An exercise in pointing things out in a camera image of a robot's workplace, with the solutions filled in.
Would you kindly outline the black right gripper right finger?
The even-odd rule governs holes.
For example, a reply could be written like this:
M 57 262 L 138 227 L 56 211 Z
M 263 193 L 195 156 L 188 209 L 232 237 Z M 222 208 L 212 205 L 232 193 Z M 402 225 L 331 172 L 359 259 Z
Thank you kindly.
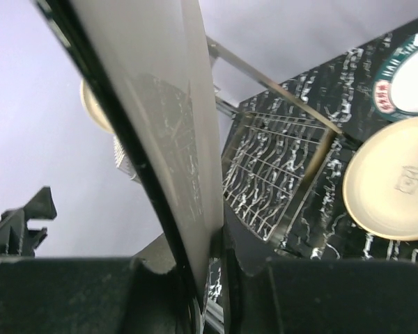
M 222 230 L 226 333 L 418 333 L 418 265 L 269 257 L 247 273 Z

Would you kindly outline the white round plate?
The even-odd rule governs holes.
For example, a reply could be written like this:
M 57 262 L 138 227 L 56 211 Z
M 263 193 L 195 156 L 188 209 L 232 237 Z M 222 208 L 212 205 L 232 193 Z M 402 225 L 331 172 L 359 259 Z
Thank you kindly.
M 343 201 L 367 232 L 418 240 L 418 117 L 386 126 L 359 148 L 343 177 Z

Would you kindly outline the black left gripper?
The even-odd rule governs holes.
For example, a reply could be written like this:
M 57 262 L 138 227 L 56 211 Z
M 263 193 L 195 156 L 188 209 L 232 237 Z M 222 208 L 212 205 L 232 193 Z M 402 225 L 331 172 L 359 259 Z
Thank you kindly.
M 31 229 L 28 222 L 56 217 L 49 186 L 42 187 L 24 206 L 4 211 L 0 219 L 0 256 L 34 256 L 47 237 L 47 228 Z

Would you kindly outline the white plate teal rim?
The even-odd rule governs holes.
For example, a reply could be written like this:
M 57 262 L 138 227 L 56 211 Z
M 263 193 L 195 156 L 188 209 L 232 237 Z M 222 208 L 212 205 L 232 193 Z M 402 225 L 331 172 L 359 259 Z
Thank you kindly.
M 381 65 L 372 85 L 376 111 L 390 122 L 418 116 L 418 33 Z

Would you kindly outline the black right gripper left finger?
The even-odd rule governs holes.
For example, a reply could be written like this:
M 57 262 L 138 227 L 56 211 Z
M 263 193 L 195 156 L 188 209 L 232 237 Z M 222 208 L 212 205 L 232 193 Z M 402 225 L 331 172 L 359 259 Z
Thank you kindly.
M 137 258 L 0 258 L 0 333 L 194 333 L 174 270 Z

